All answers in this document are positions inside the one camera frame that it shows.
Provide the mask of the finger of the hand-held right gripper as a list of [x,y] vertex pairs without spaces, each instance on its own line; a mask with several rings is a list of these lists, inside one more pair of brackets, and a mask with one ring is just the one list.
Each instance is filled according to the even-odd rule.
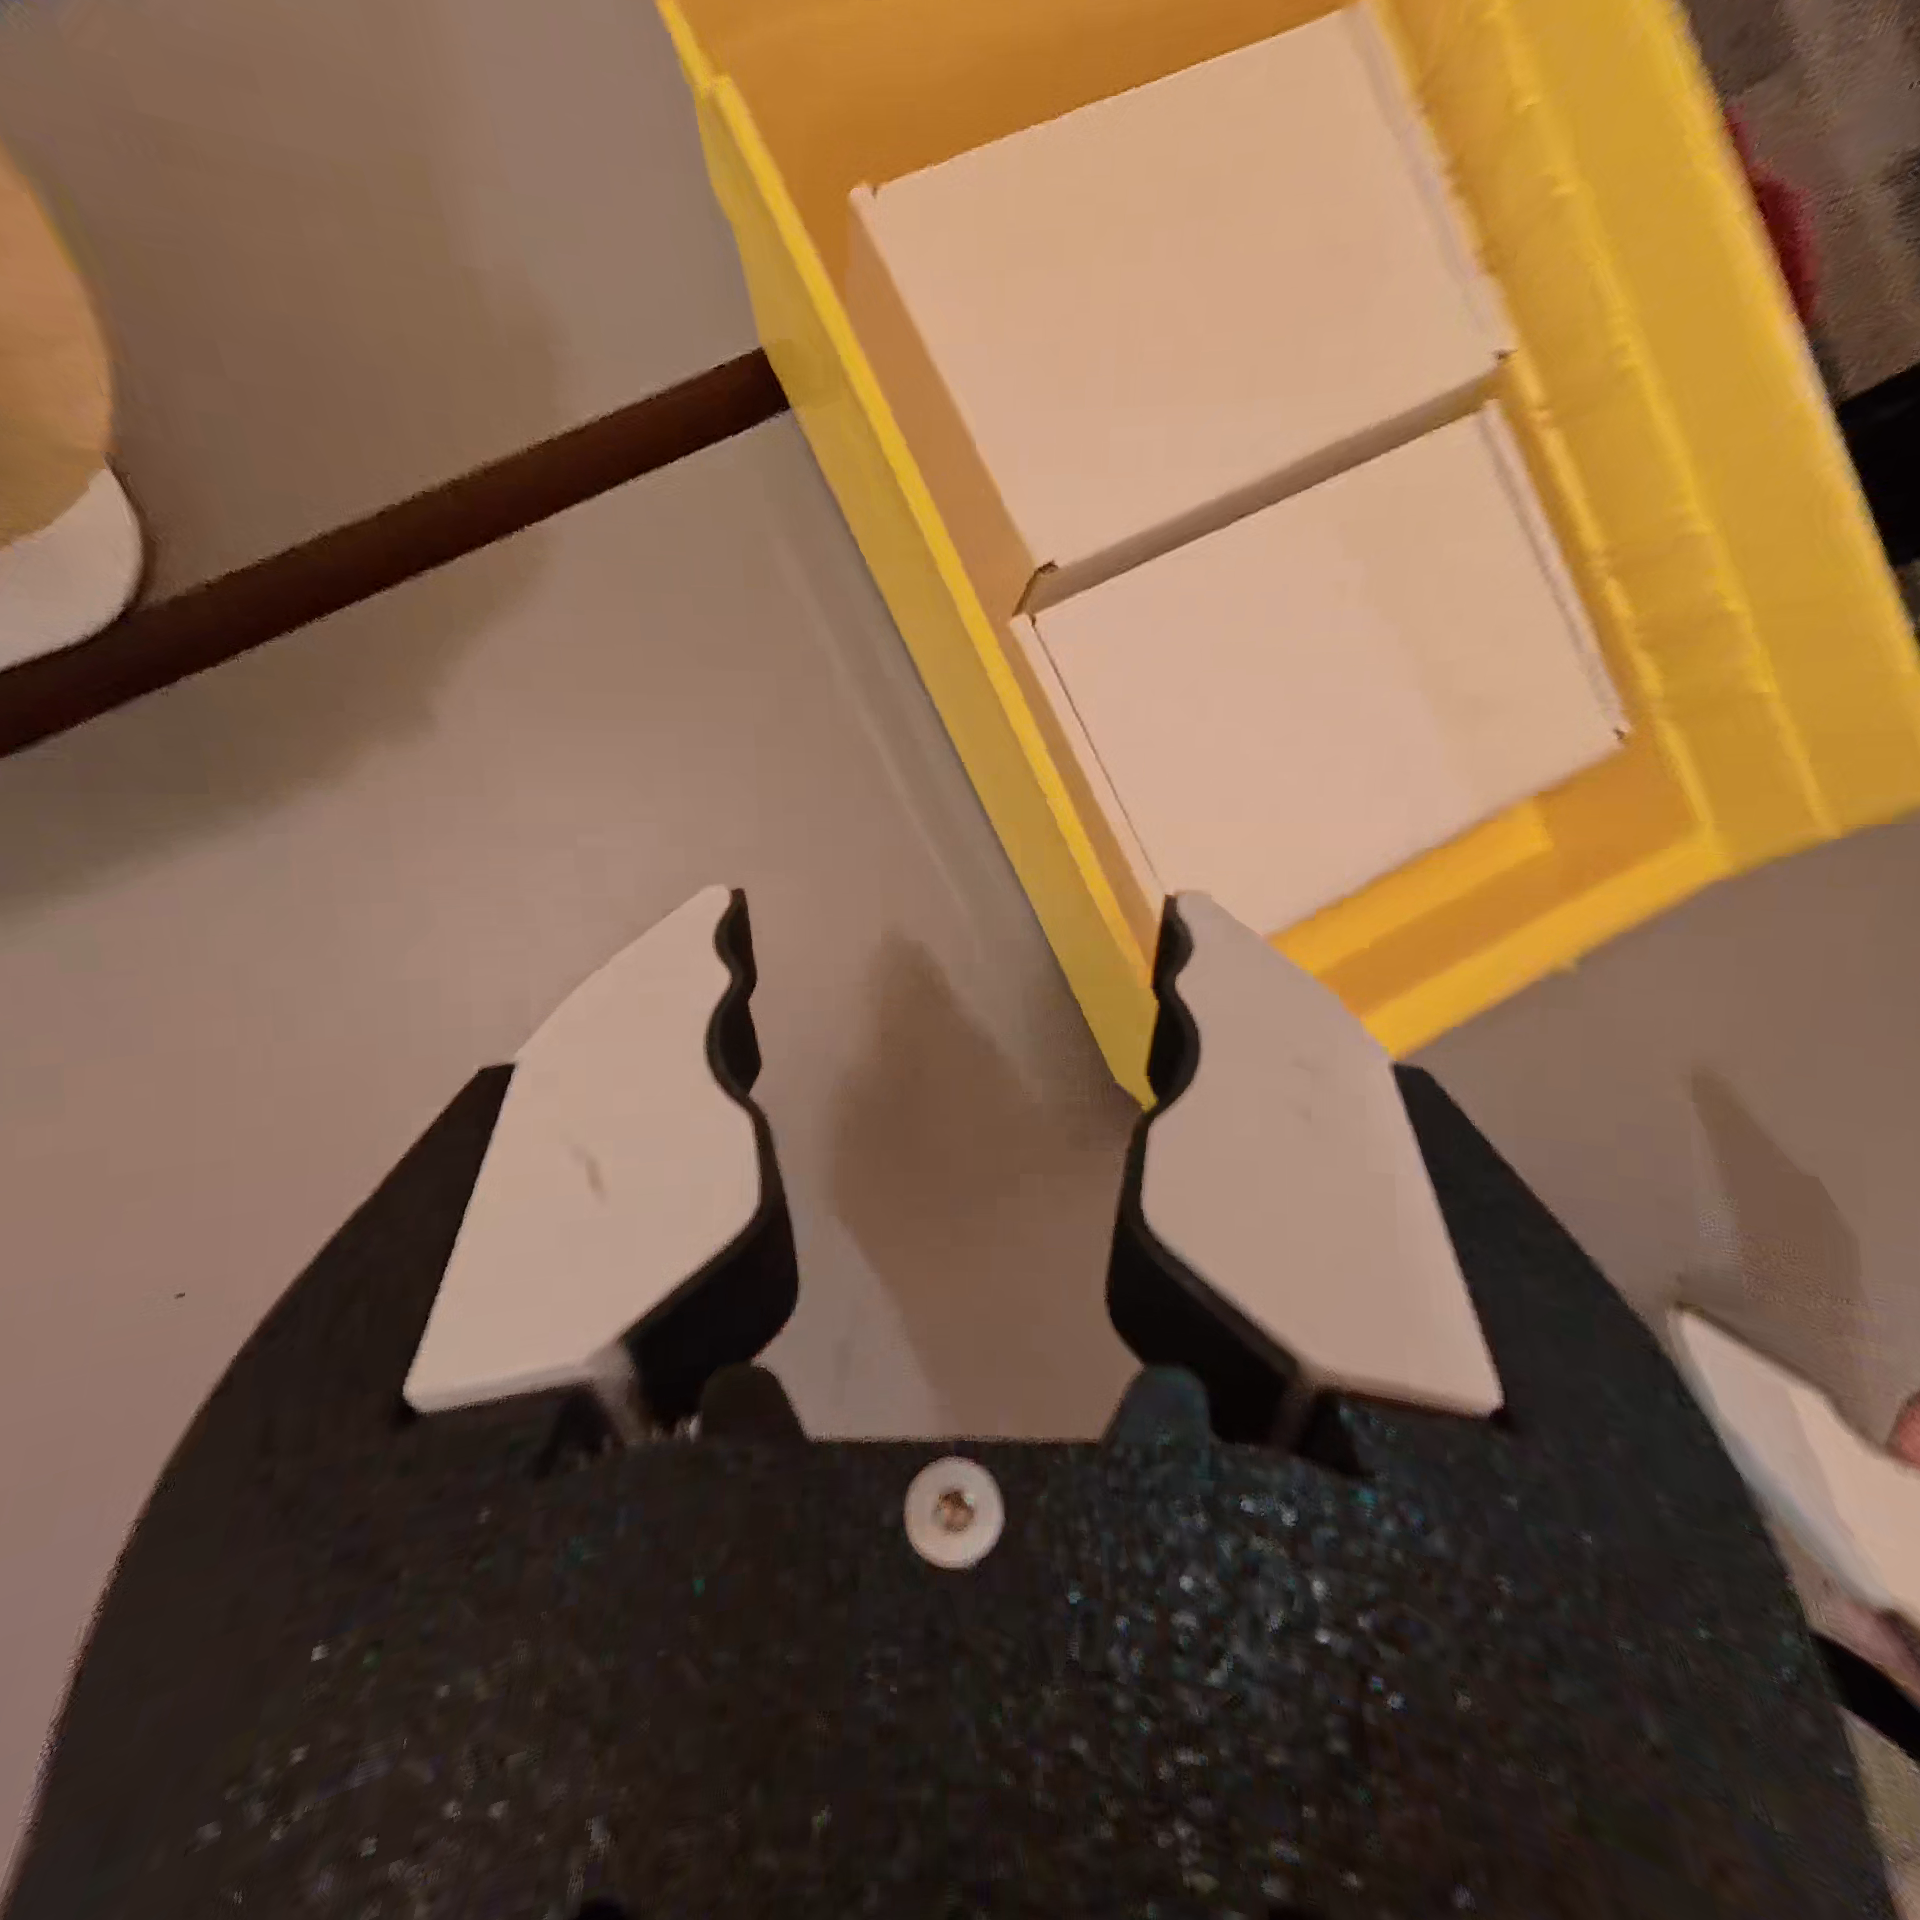
[[1849,1427],[1793,1370],[1694,1311],[1675,1363],[1763,1513],[1862,1610],[1917,1627],[1917,1472]]

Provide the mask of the white stand base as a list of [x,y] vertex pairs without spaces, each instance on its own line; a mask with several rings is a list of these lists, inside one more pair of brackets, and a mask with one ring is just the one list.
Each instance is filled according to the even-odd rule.
[[95,638],[137,600],[145,538],[119,473],[105,464],[77,502],[3,551],[3,671]]

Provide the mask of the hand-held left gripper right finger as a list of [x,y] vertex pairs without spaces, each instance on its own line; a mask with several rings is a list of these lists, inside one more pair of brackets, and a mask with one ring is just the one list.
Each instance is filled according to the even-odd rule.
[[1147,1106],[1109,1316],[1228,1444],[1299,1444],[1331,1400],[1487,1423],[1503,1386],[1396,1071],[1347,1007],[1200,892],[1153,952]]

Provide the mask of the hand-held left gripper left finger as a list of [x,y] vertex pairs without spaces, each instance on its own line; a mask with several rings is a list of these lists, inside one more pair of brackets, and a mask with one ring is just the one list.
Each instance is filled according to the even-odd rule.
[[744,892],[711,886],[591,971],[519,1050],[404,1376],[413,1416],[588,1394],[679,1430],[799,1298],[757,1102]]

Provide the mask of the yellow plastic bin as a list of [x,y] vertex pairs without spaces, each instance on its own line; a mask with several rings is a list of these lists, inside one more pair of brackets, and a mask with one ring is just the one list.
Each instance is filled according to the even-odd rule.
[[[848,194],[1311,2],[659,4],[758,346],[1113,1079],[1159,910],[1064,776],[848,314]],[[1913,630],[1678,4],[1377,4],[1516,350],[1496,396],[1638,724],[1273,935],[1395,1056],[1773,857],[1916,812]]]

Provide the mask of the white cardboard mailer box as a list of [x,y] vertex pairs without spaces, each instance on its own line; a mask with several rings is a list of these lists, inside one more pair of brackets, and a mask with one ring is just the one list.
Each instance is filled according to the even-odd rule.
[[1468,415],[1516,346],[1376,4],[853,187],[845,303],[991,619]]
[[1630,722],[1499,401],[1012,638],[1121,868],[1285,932],[1621,753]]

